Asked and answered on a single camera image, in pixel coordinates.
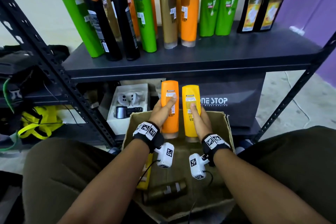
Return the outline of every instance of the right hand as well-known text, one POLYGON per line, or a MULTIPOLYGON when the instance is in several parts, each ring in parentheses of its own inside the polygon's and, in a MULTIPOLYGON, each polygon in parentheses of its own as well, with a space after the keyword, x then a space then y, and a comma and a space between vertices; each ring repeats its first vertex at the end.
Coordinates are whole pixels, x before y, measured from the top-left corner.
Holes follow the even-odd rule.
POLYGON ((201 115, 198 114, 195 103, 191 103, 190 110, 192 116, 194 117, 194 125, 196 133, 198 135, 199 140, 202 141, 207 134, 212 134, 211 121, 209 119, 207 112, 203 107, 201 107, 201 115))

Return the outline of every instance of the wristband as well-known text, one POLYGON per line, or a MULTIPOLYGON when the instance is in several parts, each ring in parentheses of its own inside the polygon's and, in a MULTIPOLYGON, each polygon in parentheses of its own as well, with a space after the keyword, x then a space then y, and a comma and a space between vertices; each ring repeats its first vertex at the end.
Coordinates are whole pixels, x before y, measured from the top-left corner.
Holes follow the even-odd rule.
POLYGON ((219 149, 230 149, 231 147, 219 135, 207 134, 202 140, 202 148, 204 154, 210 161, 209 165, 214 167, 215 163, 213 162, 213 156, 215 155, 216 151, 219 149))
POLYGON ((141 139, 148 147, 149 152, 153 153, 155 149, 160 149, 164 138, 160 133, 160 128, 151 121, 145 121, 133 132, 133 139, 141 139))

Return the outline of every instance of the metal shelving rack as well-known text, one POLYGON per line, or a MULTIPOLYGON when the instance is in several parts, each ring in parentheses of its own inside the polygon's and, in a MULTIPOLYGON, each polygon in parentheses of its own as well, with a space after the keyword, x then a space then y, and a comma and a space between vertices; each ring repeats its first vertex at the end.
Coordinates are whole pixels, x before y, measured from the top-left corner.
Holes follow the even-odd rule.
POLYGON ((250 34, 236 34, 234 25, 229 36, 197 39, 195 48, 178 45, 172 50, 166 50, 162 38, 159 38, 157 52, 149 54, 142 51, 141 57, 135 61, 123 59, 110 62, 104 55, 92 59, 84 44, 81 44, 61 65, 53 58, 48 46, 14 0, 0 0, 0 20, 23 50, 37 59, 38 66, 59 92, 59 99, 71 104, 86 121, 89 130, 107 146, 114 146, 118 136, 115 136, 98 110, 90 108, 90 104, 76 89, 76 83, 305 69, 254 136, 253 141, 256 142, 336 47, 336 32, 321 48, 289 29, 276 25, 269 32, 250 34))

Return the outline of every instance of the yellow bottle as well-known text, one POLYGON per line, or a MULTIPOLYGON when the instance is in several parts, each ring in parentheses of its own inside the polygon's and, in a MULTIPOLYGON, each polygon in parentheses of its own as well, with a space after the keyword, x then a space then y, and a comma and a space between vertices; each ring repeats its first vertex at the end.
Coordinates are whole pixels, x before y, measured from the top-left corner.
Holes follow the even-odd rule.
POLYGON ((198 85, 186 85, 182 87, 182 104, 184 132, 187 142, 199 142, 194 125, 194 117, 191 113, 190 104, 195 103, 198 114, 201 114, 201 97, 198 85))

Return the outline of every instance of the pants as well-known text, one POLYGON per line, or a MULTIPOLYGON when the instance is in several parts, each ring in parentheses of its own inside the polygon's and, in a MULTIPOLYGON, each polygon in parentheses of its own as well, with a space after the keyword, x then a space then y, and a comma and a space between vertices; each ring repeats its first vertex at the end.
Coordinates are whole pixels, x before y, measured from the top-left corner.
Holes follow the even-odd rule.
MULTIPOLYGON (((290 188, 318 213, 336 223, 336 130, 313 127, 259 142, 239 157, 290 188)), ((27 224, 55 224, 86 185, 113 156, 77 141, 50 138, 35 145, 23 169, 23 205, 27 224)), ((127 217, 153 221, 134 203, 127 217)), ((249 223, 235 206, 223 223, 249 223)))

